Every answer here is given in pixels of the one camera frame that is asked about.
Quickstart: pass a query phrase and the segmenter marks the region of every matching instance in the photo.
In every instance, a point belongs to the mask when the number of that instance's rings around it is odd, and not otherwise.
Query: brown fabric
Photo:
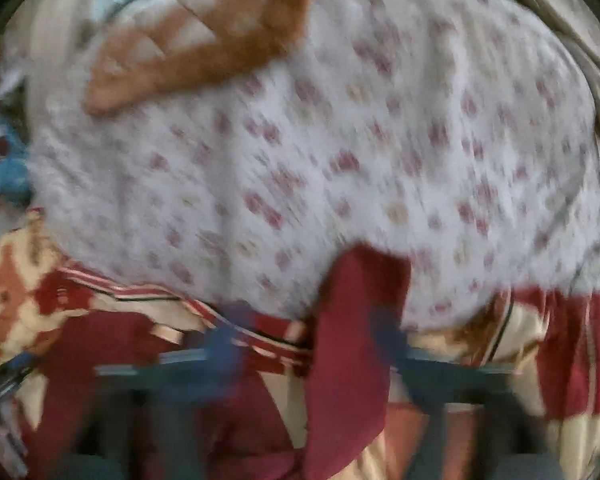
[[[211,30],[219,43],[205,43],[167,56],[164,60],[140,62],[127,67],[126,53],[142,38],[149,37],[158,48],[172,38],[182,23],[193,14],[178,7],[153,30],[127,31],[104,44],[87,87],[84,109],[94,115],[115,112],[147,97],[163,92],[192,89],[248,73],[286,54],[304,34],[304,22],[310,0],[219,0],[200,21]],[[248,23],[256,17],[256,26],[238,35],[231,25]],[[109,62],[128,70],[106,72]]]

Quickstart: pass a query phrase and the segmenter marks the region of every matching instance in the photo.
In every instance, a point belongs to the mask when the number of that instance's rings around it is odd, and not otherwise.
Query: red cloth
[[[516,290],[514,300],[550,320],[536,358],[546,418],[565,420],[588,404],[600,415],[600,294],[569,297],[530,288]]]
[[[354,460],[382,431],[388,365],[368,330],[370,312],[400,312],[410,280],[406,260],[357,246],[334,264],[320,294],[315,359],[306,382],[308,437],[294,450],[260,376],[247,371],[227,399],[205,406],[196,431],[212,480],[326,480]],[[36,459],[32,480],[42,480],[72,442],[89,407],[93,367],[146,364],[174,347],[150,334],[138,314],[91,312],[67,320],[45,356],[49,380],[42,422],[24,440]],[[159,456],[144,454],[142,477],[162,477]]]

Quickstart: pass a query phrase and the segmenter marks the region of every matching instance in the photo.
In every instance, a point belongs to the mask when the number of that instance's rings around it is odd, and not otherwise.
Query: bedsheet
[[[299,317],[364,240],[412,261],[404,323],[441,326],[501,286],[568,282],[600,239],[592,96],[511,0],[314,0],[288,59],[97,120],[108,33],[49,99],[31,170],[62,250],[122,283]]]
[[[378,361],[368,316],[378,304],[400,309],[410,267],[358,245],[331,266],[313,319],[254,314],[238,328],[246,373],[197,418],[210,478],[403,478],[424,416]],[[0,363],[23,349],[43,355],[17,393],[29,477],[46,478],[71,441],[93,366],[153,362],[185,333],[224,322],[214,306],[85,270],[32,212],[0,240]],[[600,478],[600,294],[501,290],[469,323],[409,338],[464,365],[512,365],[512,389],[544,420],[565,478]],[[448,407],[446,480],[466,478],[476,414]],[[142,450],[143,477],[160,478],[159,457]]]

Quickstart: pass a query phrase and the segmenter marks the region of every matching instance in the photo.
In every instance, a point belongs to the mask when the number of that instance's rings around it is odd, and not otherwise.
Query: striped fabric trim
[[[109,278],[85,269],[81,264],[68,260],[59,270],[68,280],[86,286],[95,292],[107,294],[117,301],[180,301],[190,311],[202,318],[205,326],[214,328],[220,324],[229,324],[229,320],[222,316],[214,307],[198,300],[189,300],[178,296],[173,291],[160,285],[142,284],[125,286]],[[257,369],[273,373],[287,373],[292,371],[295,375],[307,374],[312,362],[312,350],[302,348],[285,340],[287,332],[294,341],[302,341],[308,333],[307,323],[280,320],[265,314],[255,313],[252,320],[253,328],[235,326],[242,335],[240,346],[249,346],[253,352],[250,361]],[[294,330],[289,331],[291,324]],[[260,328],[274,328],[280,333],[263,333]]]

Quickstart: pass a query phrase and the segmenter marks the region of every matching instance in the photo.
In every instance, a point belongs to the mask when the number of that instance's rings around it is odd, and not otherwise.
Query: white floral fabric
[[[287,59],[96,120],[101,43],[49,99],[31,169],[62,249],[116,280],[298,317],[365,240],[411,258],[403,321],[430,327],[568,282],[600,239],[592,96],[511,0],[314,0]]]

